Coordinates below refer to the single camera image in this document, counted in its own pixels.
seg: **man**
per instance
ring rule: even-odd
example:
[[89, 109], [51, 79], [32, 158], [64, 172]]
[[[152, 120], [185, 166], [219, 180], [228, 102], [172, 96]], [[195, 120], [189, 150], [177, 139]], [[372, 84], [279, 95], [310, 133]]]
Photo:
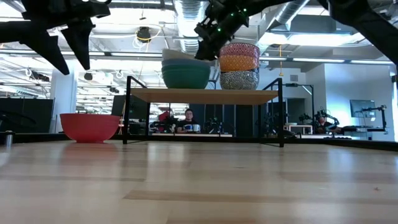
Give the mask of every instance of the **man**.
[[329, 130], [326, 130], [327, 127], [331, 126], [332, 123], [327, 122], [325, 117], [319, 117], [319, 127], [317, 128], [317, 130], [315, 131], [317, 134], [326, 134], [328, 132], [332, 132], [332, 133], [339, 133], [341, 131], [341, 128], [339, 127], [332, 127]]
[[185, 111], [185, 120], [180, 121], [177, 125], [177, 133], [183, 134], [192, 132], [192, 125], [194, 124], [198, 123], [193, 119], [193, 110], [187, 109]]

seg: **stacked bowls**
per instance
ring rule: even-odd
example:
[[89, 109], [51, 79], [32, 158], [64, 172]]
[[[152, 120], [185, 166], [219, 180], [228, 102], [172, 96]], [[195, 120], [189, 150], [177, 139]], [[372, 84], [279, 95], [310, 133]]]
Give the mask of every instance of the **stacked bowls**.
[[162, 74], [167, 88], [206, 88], [210, 63], [174, 50], [164, 50], [163, 59]]
[[255, 90], [260, 81], [260, 49], [252, 44], [234, 43], [220, 51], [220, 84], [224, 90]]

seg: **ceiling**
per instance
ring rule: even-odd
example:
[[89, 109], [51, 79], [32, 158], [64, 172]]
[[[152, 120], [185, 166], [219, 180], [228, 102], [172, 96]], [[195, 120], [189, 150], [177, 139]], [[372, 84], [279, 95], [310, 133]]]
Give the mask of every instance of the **ceiling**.
[[[172, 8], [172, 1], [165, 1], [168, 9]], [[396, 19], [396, 5], [392, 5], [392, 0], [369, 0], [376, 11], [389, 10], [394, 15], [392, 22]], [[21, 7], [16, 6], [18, 1], [0, 2], [0, 22], [21, 20]], [[160, 3], [159, 1], [133, 1], [133, 0], [114, 0], [111, 3], [111, 15], [101, 19], [94, 18], [93, 22], [96, 28], [93, 29], [90, 36], [90, 52], [149, 52], [160, 53], [162, 49], [182, 50], [181, 41], [186, 39], [182, 37], [182, 32], [193, 30], [195, 23], [183, 23], [179, 19], [177, 13], [168, 9], [148, 9]], [[321, 34], [316, 42], [319, 45], [330, 42], [330, 38], [336, 34], [343, 34], [351, 37], [356, 31], [350, 27], [337, 24], [328, 17], [328, 12], [318, 5], [317, 1], [309, 1], [307, 5], [298, 13], [291, 23], [290, 30], [271, 30], [271, 34], [287, 39], [288, 42], [278, 45], [269, 45], [270, 32], [263, 30], [264, 24], [269, 22], [269, 17], [279, 9], [274, 6], [263, 10], [260, 14], [250, 17], [249, 27], [242, 27], [235, 34], [233, 42], [248, 42], [251, 44], [265, 45], [263, 54], [270, 56], [290, 56], [290, 57], [344, 57], [359, 59], [375, 59], [382, 54], [375, 49], [366, 39], [354, 40], [347, 42], [345, 47], [333, 46], [308, 46], [300, 45], [296, 42], [290, 42], [292, 36], [298, 37], [298, 34]], [[142, 44], [137, 40], [136, 32], [140, 27], [149, 27], [150, 34], [153, 37], [148, 44]], [[61, 50], [70, 50], [70, 47], [60, 33], [61, 28], [49, 30], [52, 35], [59, 35], [59, 46]], [[27, 46], [17, 42], [6, 43], [0, 45], [1, 49], [26, 49]], [[268, 68], [279, 68], [280, 62], [269, 62]], [[311, 69], [314, 63], [305, 62], [284, 62], [285, 68], [299, 68], [303, 72]], [[20, 86], [0, 86], [0, 96], [36, 96], [40, 98], [49, 97], [49, 82], [35, 80], [29, 76], [29, 70], [39, 72], [51, 79], [53, 66], [46, 60], [31, 56], [0, 55], [0, 83], [15, 83]], [[93, 81], [84, 79], [85, 71], [79, 74], [78, 99], [86, 98], [86, 105], [105, 105], [103, 108], [109, 108], [111, 101], [99, 100], [99, 96], [111, 96], [115, 93], [110, 92], [109, 87], [92, 88], [102, 86], [115, 86], [120, 94], [124, 92], [123, 86], [126, 84], [127, 75], [133, 75], [146, 85], [151, 87], [164, 87], [161, 78], [161, 62], [160, 61], [141, 61], [126, 60], [125, 58], [106, 58], [91, 59], [91, 70], [98, 74]], [[23, 84], [39, 83], [43, 86], [24, 86]], [[78, 105], [84, 106], [83, 100], [78, 100]]]

